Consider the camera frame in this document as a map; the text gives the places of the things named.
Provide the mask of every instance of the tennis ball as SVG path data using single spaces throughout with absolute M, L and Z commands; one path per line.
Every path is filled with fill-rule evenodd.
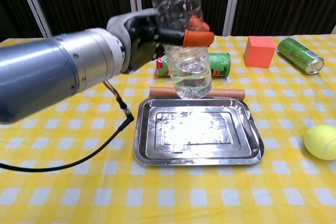
M 308 152 L 323 160 L 336 159 L 336 127 L 318 125 L 307 131 L 304 136 Z

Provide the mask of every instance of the table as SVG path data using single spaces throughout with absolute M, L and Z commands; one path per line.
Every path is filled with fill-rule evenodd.
M 336 35 L 292 37 L 325 59 L 318 75 L 307 76 L 278 55 L 269 69 L 246 67 L 247 37 L 216 37 L 209 49 L 231 54 L 229 77 L 214 79 L 213 88 L 246 90 L 265 144 L 261 163 L 145 167 L 132 154 L 133 122 L 77 167 L 0 171 L 0 223 L 336 223 L 336 162 L 318 160 L 302 145 L 308 128 L 336 126 Z M 172 86 L 154 73 L 151 62 L 111 80 L 135 116 L 150 86 Z M 0 126 L 0 159 L 26 167 L 69 163 L 91 153 L 123 120 L 100 84 Z

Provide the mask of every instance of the wooden stick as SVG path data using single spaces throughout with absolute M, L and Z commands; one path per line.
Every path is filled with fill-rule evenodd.
M 229 97 L 239 100 L 245 98 L 245 90 L 238 89 L 211 89 L 207 97 Z M 178 97 L 174 88 L 150 87 L 149 97 Z

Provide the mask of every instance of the black cable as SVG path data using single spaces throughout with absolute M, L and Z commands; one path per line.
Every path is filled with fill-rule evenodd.
M 107 141 L 105 143 L 103 143 L 98 149 L 96 149 L 94 152 L 92 152 L 88 156 L 86 156 L 86 157 L 84 157 L 84 158 L 82 158 L 82 159 L 80 159 L 78 161 L 75 161 L 73 163 L 66 164 L 66 165 L 60 165 L 60 166 L 55 166 L 55 167 L 26 168 L 26 167 L 6 165 L 6 164 L 3 164 L 3 163 L 0 163 L 0 168 L 7 169 L 7 170 L 15 170 L 17 172 L 45 173 L 45 172 L 54 172 L 56 170 L 63 170 L 63 169 L 66 169 L 66 168 L 70 168 L 70 167 L 79 165 L 79 164 L 81 164 L 81 163 L 89 160 L 90 158 L 94 157 L 99 152 L 101 152 L 124 128 L 126 128 L 132 121 L 134 121 L 134 117 L 133 117 L 132 113 L 127 109 L 127 106 L 125 107 L 125 103 L 122 101 L 122 99 L 119 96 L 119 94 L 117 96 L 117 101 L 118 101 L 118 103 L 120 105 L 120 108 L 124 111 L 124 113 L 125 113 L 125 115 L 127 117 L 126 120 L 118 127 L 118 129 L 116 130 L 116 132 L 114 132 L 113 135 L 109 139 L 107 139 Z

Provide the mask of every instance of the robotic arm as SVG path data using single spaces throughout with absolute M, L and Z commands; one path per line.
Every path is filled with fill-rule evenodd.
M 209 31 L 160 29 L 155 10 L 112 17 L 107 29 L 0 48 L 0 123 L 16 122 L 153 59 L 157 43 L 209 46 Z

